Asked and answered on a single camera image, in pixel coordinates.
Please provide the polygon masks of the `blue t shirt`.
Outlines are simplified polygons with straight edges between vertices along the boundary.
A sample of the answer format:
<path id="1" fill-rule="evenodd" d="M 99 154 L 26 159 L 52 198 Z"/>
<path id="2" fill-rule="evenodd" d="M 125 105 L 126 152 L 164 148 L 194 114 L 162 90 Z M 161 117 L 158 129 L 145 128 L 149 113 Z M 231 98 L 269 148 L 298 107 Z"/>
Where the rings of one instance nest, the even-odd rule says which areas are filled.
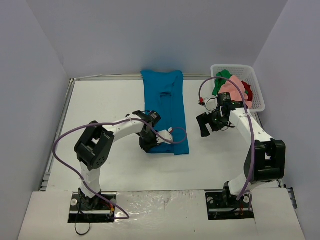
<path id="1" fill-rule="evenodd" d="M 162 143 L 148 151 L 149 154 L 189 154 L 185 138 L 186 118 L 183 99 L 184 75 L 180 70 L 171 72 L 140 72 L 144 85 L 144 105 L 147 111 L 156 111 L 161 119 L 154 127 L 157 131 L 173 128 L 173 141 L 180 144 Z"/>

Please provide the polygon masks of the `white plastic laundry basket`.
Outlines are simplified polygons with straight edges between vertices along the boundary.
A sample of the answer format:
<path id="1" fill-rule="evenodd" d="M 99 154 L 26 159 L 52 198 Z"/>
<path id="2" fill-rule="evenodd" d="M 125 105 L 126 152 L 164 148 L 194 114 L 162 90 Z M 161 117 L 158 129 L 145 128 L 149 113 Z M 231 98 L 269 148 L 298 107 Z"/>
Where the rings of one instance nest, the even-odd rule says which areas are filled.
<path id="1" fill-rule="evenodd" d="M 253 93 L 250 111 L 253 113 L 263 112 L 266 108 L 265 101 L 254 69 L 251 66 L 241 64 L 214 64 L 210 67 L 211 76 L 214 77 L 223 70 L 228 70 L 231 75 L 237 76 L 240 80 L 250 85 Z"/>

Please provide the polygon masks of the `green t shirt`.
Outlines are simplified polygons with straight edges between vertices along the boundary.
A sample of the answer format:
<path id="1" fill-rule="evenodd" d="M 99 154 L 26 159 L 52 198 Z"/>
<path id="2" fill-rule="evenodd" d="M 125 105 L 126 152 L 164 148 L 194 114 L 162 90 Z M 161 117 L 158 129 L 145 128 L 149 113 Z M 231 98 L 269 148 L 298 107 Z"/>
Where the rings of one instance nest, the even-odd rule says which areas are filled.
<path id="1" fill-rule="evenodd" d="M 232 77 L 231 73 L 226 69 L 218 72 L 215 76 L 222 78 L 216 78 L 214 80 L 214 89 L 212 92 L 213 96 L 217 96 L 219 91 L 221 90 L 221 87 L 227 82 L 226 79 L 230 79 Z"/>

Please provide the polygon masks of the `red t shirt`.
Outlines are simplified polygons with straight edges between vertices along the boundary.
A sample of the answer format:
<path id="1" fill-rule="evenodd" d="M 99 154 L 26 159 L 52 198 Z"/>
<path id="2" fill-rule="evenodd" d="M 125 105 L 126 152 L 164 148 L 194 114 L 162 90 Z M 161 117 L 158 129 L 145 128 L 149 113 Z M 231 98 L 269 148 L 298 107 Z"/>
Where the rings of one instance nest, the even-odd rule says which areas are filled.
<path id="1" fill-rule="evenodd" d="M 244 89 L 245 89 L 245 94 L 247 95 L 247 100 L 249 102 L 252 102 L 253 101 L 253 92 L 252 92 L 252 89 L 251 89 L 251 85 L 249 85 L 245 81 L 242 81 L 242 84 L 243 84 Z"/>

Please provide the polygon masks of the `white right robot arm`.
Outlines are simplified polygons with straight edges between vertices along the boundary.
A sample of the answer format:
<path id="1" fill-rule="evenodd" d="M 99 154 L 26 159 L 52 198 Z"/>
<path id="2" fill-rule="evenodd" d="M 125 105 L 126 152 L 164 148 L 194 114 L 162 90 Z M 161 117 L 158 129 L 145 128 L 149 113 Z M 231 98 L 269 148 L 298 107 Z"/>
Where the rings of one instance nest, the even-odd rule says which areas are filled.
<path id="1" fill-rule="evenodd" d="M 246 191 L 280 180 L 285 175 L 286 144 L 266 133 L 250 113 L 244 101 L 234 101 L 228 92 L 217 97 L 214 110 L 196 118 L 201 137 L 229 126 L 235 127 L 248 144 L 243 172 L 226 183 L 222 202 L 229 207 L 239 202 Z"/>

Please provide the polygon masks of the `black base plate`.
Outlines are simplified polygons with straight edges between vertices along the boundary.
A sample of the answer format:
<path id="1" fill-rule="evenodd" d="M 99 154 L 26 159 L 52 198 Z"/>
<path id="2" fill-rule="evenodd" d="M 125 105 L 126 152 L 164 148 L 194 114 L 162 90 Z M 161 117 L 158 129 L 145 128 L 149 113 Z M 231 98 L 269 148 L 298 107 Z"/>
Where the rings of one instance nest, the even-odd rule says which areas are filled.
<path id="1" fill-rule="evenodd" d="M 86 199 L 78 192 L 73 192 L 68 223 L 113 223 L 115 221 L 115 206 L 97 196 Z"/>
<path id="2" fill-rule="evenodd" d="M 254 219 L 254 211 L 251 205 L 251 196 L 245 193 L 237 200 L 230 197 L 230 202 L 224 197 L 222 190 L 205 191 L 207 217 L 210 221 L 245 220 Z"/>

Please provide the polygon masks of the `pink t shirt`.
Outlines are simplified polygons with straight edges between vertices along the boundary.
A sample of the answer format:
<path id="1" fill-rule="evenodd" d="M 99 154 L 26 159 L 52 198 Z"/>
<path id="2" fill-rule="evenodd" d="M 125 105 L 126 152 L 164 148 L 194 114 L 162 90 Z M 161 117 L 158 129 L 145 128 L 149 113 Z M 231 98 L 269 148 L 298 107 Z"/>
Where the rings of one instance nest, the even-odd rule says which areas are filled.
<path id="1" fill-rule="evenodd" d="M 231 100 L 235 102 L 241 102 L 242 96 L 245 100 L 245 104 L 249 109 L 252 108 L 252 101 L 249 101 L 248 95 L 245 93 L 246 89 L 243 85 L 242 81 L 235 75 L 232 75 L 229 79 L 230 81 L 226 81 L 224 85 L 220 88 L 219 94 L 229 93 Z"/>

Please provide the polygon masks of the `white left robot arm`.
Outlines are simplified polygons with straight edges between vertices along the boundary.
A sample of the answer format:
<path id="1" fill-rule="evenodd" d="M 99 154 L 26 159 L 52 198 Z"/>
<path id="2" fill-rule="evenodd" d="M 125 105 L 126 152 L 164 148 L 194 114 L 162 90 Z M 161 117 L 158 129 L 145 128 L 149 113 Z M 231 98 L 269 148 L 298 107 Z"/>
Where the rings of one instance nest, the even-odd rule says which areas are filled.
<path id="1" fill-rule="evenodd" d="M 101 203 L 100 172 L 107 161 L 113 143 L 136 134 L 139 136 L 139 145 L 149 152 L 159 145 L 157 135 L 151 130 L 161 120 L 156 111 L 143 113 L 140 110 L 129 114 L 119 124 L 111 123 L 102 126 L 87 127 L 74 147 L 77 159 L 80 162 L 81 183 L 79 193 L 83 197 L 82 203 L 89 209 L 97 208 Z"/>

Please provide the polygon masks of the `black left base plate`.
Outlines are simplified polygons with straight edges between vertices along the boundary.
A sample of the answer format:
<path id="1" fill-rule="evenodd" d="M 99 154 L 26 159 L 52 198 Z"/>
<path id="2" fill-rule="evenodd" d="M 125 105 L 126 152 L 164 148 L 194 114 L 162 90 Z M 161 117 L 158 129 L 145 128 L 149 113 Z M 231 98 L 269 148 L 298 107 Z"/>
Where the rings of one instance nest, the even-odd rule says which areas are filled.
<path id="1" fill-rule="evenodd" d="M 115 221 L 115 206 L 97 196 L 86 199 L 78 192 L 73 192 L 68 223 L 113 223 Z"/>

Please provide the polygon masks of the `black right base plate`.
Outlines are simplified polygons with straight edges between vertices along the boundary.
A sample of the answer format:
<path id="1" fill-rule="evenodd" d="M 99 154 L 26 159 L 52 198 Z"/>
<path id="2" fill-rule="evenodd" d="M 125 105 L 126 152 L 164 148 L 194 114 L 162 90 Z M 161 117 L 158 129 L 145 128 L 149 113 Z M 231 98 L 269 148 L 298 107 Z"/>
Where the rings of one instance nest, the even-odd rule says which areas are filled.
<path id="1" fill-rule="evenodd" d="M 254 219 L 254 211 L 251 205 L 251 196 L 245 193 L 237 200 L 230 197 L 230 202 L 224 197 L 222 190 L 205 191 L 207 217 L 210 221 L 245 220 Z"/>

